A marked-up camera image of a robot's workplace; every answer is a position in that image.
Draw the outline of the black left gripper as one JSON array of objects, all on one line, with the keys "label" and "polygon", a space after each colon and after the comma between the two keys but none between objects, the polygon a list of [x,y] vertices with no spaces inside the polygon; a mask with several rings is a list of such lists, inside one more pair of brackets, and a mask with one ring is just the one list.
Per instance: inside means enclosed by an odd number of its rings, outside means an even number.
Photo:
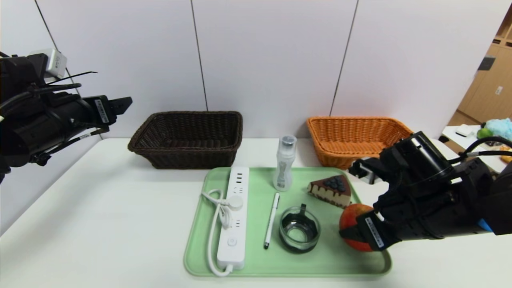
[{"label": "black left gripper", "polygon": [[41,145],[71,145],[109,131],[133,103],[132,97],[50,95],[44,98]]}]

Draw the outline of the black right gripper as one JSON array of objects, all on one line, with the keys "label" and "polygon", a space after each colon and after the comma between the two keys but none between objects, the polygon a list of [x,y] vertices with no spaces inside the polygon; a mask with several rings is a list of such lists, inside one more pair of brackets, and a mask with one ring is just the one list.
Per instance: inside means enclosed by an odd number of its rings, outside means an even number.
[{"label": "black right gripper", "polygon": [[386,250],[404,241],[439,240],[434,227],[438,202],[415,197],[379,197],[373,205],[356,204],[356,226],[340,237],[356,241],[357,250]]}]

